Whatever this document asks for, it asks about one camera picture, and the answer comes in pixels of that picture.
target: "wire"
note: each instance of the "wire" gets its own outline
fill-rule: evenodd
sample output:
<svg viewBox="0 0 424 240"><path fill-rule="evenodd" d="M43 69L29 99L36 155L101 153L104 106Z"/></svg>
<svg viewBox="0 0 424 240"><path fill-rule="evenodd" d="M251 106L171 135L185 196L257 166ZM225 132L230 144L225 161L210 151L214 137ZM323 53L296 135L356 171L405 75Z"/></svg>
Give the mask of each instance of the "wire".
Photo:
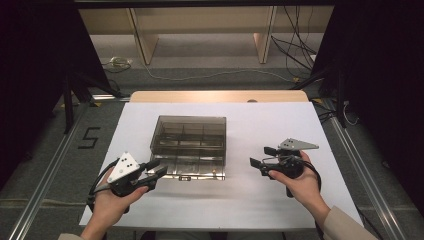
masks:
<svg viewBox="0 0 424 240"><path fill-rule="evenodd" d="M322 113L322 114L318 115L321 124L323 124L326 121L328 121L329 119L335 117L334 113L336 113L336 111L330 111L330 112L326 112L326 113Z"/></svg>
<svg viewBox="0 0 424 240"><path fill-rule="evenodd" d="M284 41L284 40L281 40L281 39L278 39L278 38L276 38L276 37L274 37L274 36L271 36L271 38L273 38L275 41L277 41L277 42L282 42L282 43L286 43L286 44L291 44L292 46L295 46L295 47L298 47L298 48L303 48L302 46L300 46L300 45L297 45L297 44L295 44L295 43L290 43L290 42L287 42L287 41ZM312 49L305 49L306 51L308 51L309 53L312 53L312 54L317 54L317 52L315 52L314 50L312 50Z"/></svg>
<svg viewBox="0 0 424 240"><path fill-rule="evenodd" d="M100 180L103 178L103 176L106 174L106 172L109 169L116 166L118 161L119 161L119 158L116 159L115 161L111 162L109 165L107 165L107 167L105 167L105 169L103 169L103 171L99 174L99 176L97 176L96 180L94 181L93 185L91 186L90 191L88 192L88 197L87 197L87 201L86 201L86 204L90 208L91 212L94 211L94 202L96 200L95 190L96 190L97 184L100 182Z"/></svg>
<svg viewBox="0 0 424 240"><path fill-rule="evenodd" d="M264 161L266 161L266 160L271 160L271 159L276 159L276 158L279 158L279 157L264 158L264 159L262 159L262 162L265 163Z"/></svg>
<svg viewBox="0 0 424 240"><path fill-rule="evenodd" d="M192 80L192 79L211 78L211 77L216 77L216 76L225 75L225 74L237 74L237 73L243 73L243 72L257 72L257 73L272 75L272 76L280 78L280 79L282 79L286 82L293 83L293 81L288 80L287 78L279 76L275 73L265 72L265 71L260 71L260 70L252 70L252 69L244 69L244 70L229 71L229 72L219 72L219 73L214 73L214 74L205 75L205 76L194 76L194 77L186 77L186 78L168 78L168 77L155 76L150 72L150 69L146 65L144 65L144 64L142 64L142 65L147 70L150 77L155 78L155 79L160 79L160 80L168 80L168 81L186 81L186 80Z"/></svg>
<svg viewBox="0 0 424 240"><path fill-rule="evenodd" d="M319 175L318 171L315 169L314 165L312 165L312 163L307 161L302 161L302 163L305 167L311 169L312 172L315 173L315 175L317 176L317 181L318 181L318 190L321 191L321 176Z"/></svg>
<svg viewBox="0 0 424 240"><path fill-rule="evenodd" d="M94 189L93 193L96 194L98 192L101 192L101 191L104 191L104 190L109 190L109 189L110 189L110 185L107 183L107 184L103 184L103 185L96 187L96 189Z"/></svg>
<svg viewBox="0 0 424 240"><path fill-rule="evenodd" d="M350 125L352 125L352 126L355 126L356 124L358 124L359 118L356 118L355 122L351 122L351 121L347 118L347 116L346 116L346 107L347 107L347 105L349 105L349 103L345 104L345 106L343 107L343 115L344 115L344 117L345 117L345 119L346 119L346 122L347 122L347 123L349 123L349 124L350 124Z"/></svg>
<svg viewBox="0 0 424 240"><path fill-rule="evenodd" d="M121 88L119 87L118 83L115 80L112 80L112 79L108 79L108 80L109 82L112 82L115 85L117 92L121 91Z"/></svg>
<svg viewBox="0 0 424 240"><path fill-rule="evenodd" d="M112 65L113 68L103 68L103 70L105 70L106 72L110 72L110 73L120 73L120 72L123 72L123 71L131 68L130 62L126 58L121 58L121 57L112 57L109 60L109 62L102 63L102 65L103 66Z"/></svg>
<svg viewBox="0 0 424 240"><path fill-rule="evenodd" d="M308 66L306 66L305 64L301 63L299 60L297 60L296 58L294 58L292 55L289 54L290 51L290 46L293 45L292 42L289 42L289 49L286 51L284 50L280 45L278 45L278 43L276 42L276 38L274 36L271 36L272 41L275 43L275 45L277 46L278 50L280 50L282 53L284 53L284 55L286 55L286 58L289 57L291 58L293 61L297 62L298 64L302 65L302 67L311 70Z"/></svg>
<svg viewBox="0 0 424 240"><path fill-rule="evenodd" d="M309 63L309 61L307 60L307 58L309 57L309 55L308 55L308 56L306 56L306 55L305 55L305 53L304 53L304 51L306 51L305 49L303 49L303 48L296 48L296 50L294 50L294 55L295 55L295 56L297 56L297 52L299 51L299 49L302 49L303 57L305 58L306 63L307 63L307 64L308 64L308 66L309 66L309 68L308 68L309 72L310 72L310 71L312 71L312 66L311 66L311 64ZM296 64L296 62L295 62L294 64L296 65L296 67L298 68L298 70L299 70L299 72L300 72L300 73L302 73L302 74L309 74L309 72L303 72L303 71L301 70L301 68L300 68L300 67Z"/></svg>
<svg viewBox="0 0 424 240"><path fill-rule="evenodd" d="M299 6L296 6L296 9L295 10L296 10L296 24L293 23L292 18L290 17L290 15L289 15L289 13L287 11L287 8L284 7L284 11L286 12L287 17L289 18L290 24L291 24L291 26L293 28L293 35L292 35L292 39L291 39L290 43L292 45L293 44L294 36L297 36L297 38L299 39L300 45L301 45L301 48L300 49L302 50L302 54L303 54L303 56L304 56L307 64L309 65L309 67L307 67L307 69L311 70L312 66L311 66L311 64L310 64L310 62L308 60L308 58L309 58L308 51L306 51L306 53L305 53L305 50L306 49L307 50L311 50L311 51L313 51L313 50L300 37L300 34L299 34L299 32L300 32L299 31L300 7ZM310 14L309 19L308 19L308 35L307 35L307 38L309 37L309 25L310 25L310 20L312 18L312 14L313 14L313 8L312 8L311 14Z"/></svg>

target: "transparent box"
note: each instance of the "transparent box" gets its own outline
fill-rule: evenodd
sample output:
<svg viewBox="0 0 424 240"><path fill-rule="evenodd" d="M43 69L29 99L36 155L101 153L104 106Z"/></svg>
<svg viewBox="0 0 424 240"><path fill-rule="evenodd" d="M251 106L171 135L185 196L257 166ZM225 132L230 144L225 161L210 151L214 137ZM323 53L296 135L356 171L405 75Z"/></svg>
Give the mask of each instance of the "transparent box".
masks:
<svg viewBox="0 0 424 240"><path fill-rule="evenodd" d="M168 166L166 178L224 180L226 127L225 117L159 116L150 160L161 164L148 174Z"/></svg>

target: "sleeve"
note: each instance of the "sleeve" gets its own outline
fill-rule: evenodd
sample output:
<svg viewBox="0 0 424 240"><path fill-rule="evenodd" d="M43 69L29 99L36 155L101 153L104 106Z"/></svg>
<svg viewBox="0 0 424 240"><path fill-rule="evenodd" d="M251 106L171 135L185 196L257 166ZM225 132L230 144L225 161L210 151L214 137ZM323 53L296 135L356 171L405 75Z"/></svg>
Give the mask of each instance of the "sleeve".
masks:
<svg viewBox="0 0 424 240"><path fill-rule="evenodd" d="M77 235L62 233L60 234L58 240L84 240L84 239L81 237L78 237Z"/></svg>
<svg viewBox="0 0 424 240"><path fill-rule="evenodd" d="M324 222L324 239L374 240L377 238L338 207L333 207Z"/></svg>

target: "handheld controller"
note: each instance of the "handheld controller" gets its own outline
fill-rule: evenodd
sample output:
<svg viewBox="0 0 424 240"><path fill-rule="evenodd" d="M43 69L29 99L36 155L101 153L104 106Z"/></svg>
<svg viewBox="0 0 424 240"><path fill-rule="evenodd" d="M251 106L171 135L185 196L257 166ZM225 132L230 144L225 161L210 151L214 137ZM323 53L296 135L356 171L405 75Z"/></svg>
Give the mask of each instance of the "handheld controller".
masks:
<svg viewBox="0 0 424 240"><path fill-rule="evenodd" d="M304 161L301 158L300 151L303 149L316 149L318 145L302 142L292 138L286 139L282 142L278 149L271 147L264 147L264 153L272 156L272 158L265 158L261 161L250 158L250 165L261 171L262 176L268 176L271 180L274 180L269 176L270 170L279 171L284 173L287 177L295 179L303 173L303 168L308 167L317 174L318 185L321 188L321 179L318 172L315 170L312 164ZM278 163L265 163L266 160L277 159ZM292 198L293 194L286 187L287 197Z"/></svg>
<svg viewBox="0 0 424 240"><path fill-rule="evenodd" d="M160 165L160 160L150 161L148 163L138 164L137 161L129 154L125 152L122 156L116 159L114 162L109 164L102 173L97 177L96 181L90 189L87 198L87 205L91 211L94 210L95 194L103 190L111 190L113 194L118 197L125 197L137 188L147 186L148 191L156 188L156 183L159 178L166 175L168 167L163 167L155 171L153 175L146 178L139 179L143 171L149 171ZM97 186L103 175L112 168L115 167L112 173L107 179L107 183L104 185Z"/></svg>

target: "white tabletop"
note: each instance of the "white tabletop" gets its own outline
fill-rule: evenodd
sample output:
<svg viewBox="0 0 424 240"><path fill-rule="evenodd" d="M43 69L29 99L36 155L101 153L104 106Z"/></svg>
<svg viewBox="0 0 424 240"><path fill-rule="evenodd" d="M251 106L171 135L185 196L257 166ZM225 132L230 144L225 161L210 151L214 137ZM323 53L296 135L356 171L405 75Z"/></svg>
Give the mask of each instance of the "white tabletop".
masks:
<svg viewBox="0 0 424 240"><path fill-rule="evenodd" d="M160 179L154 191L131 205L115 225L149 230L288 231L315 228L314 220L285 186L262 177L249 158L267 157L264 146L287 138L319 145L306 150L322 178L322 195L361 224L360 217L311 103L127 103L102 169L128 151L139 163L150 159L159 115L227 118L226 178ZM80 225L91 212L85 209Z"/></svg>

